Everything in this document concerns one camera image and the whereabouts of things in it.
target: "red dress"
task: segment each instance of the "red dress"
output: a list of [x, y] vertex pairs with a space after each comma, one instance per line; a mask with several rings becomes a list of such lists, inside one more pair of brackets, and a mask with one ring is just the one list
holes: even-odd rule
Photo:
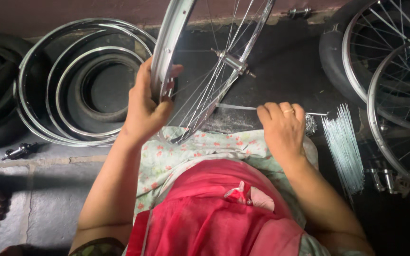
[[[274, 211], [224, 198], [241, 181], [273, 199]], [[244, 162], [204, 160], [137, 215], [126, 255], [297, 256], [303, 233], [262, 173]]]

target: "forearm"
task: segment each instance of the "forearm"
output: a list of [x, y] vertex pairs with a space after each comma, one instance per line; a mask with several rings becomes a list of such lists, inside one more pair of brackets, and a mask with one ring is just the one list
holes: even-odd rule
[[314, 232], [345, 233], [366, 239], [354, 213], [306, 157], [283, 169]]
[[78, 230], [132, 224], [141, 146], [120, 133], [88, 194]]

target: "left hand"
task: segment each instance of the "left hand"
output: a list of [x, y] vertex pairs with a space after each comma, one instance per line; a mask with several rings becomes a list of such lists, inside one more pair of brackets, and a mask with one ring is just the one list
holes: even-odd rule
[[[151, 136], [161, 130], [167, 122], [173, 103], [164, 96], [159, 105], [151, 99], [151, 62], [153, 57], [140, 65], [135, 86], [129, 90], [128, 115], [120, 134], [129, 135], [135, 143], [142, 146]], [[183, 71], [183, 66], [174, 65], [171, 76], [177, 77]]]

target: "right hand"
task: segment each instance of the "right hand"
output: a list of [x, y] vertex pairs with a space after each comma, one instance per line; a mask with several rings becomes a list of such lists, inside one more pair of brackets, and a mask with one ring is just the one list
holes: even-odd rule
[[298, 104], [265, 103], [257, 108], [265, 142], [281, 167], [306, 157], [303, 149], [305, 111]]

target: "metal hub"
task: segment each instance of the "metal hub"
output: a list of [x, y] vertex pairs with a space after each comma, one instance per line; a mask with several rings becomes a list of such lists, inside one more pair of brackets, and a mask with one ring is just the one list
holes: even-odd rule
[[221, 61], [223, 61], [225, 64], [235, 69], [239, 75], [242, 75], [243, 73], [246, 72], [248, 75], [252, 76], [253, 78], [256, 78], [256, 75], [254, 75], [253, 73], [249, 72], [249, 70], [247, 70], [247, 67], [248, 67], [247, 63], [243, 63], [239, 61], [237, 58], [235, 58], [234, 56], [232, 56], [230, 53], [228, 53], [225, 50], [215, 50], [213, 48], [211, 50], [214, 53], [216, 53], [216, 55], [218, 55]]

